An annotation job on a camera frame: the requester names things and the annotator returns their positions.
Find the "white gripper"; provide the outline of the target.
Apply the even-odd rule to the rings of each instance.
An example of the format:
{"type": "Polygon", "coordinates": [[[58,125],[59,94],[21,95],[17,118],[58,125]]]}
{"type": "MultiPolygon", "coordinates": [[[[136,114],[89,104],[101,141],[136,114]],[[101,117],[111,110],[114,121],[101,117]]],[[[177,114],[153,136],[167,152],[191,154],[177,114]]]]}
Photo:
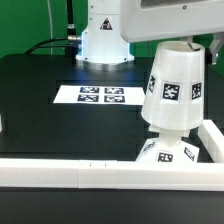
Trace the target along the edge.
{"type": "Polygon", "coordinates": [[[224,46],[224,0],[121,0],[120,34],[129,43],[182,37],[184,52],[200,50],[194,35],[215,33],[206,63],[224,46]]]}

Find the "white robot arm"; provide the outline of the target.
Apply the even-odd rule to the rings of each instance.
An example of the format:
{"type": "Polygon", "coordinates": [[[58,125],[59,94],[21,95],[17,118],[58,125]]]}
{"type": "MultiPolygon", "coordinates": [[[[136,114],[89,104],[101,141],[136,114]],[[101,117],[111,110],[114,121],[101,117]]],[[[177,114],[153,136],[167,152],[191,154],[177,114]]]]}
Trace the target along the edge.
{"type": "Polygon", "coordinates": [[[211,62],[224,46],[224,0],[88,0],[78,59],[115,64],[133,42],[212,34],[211,62]]]}

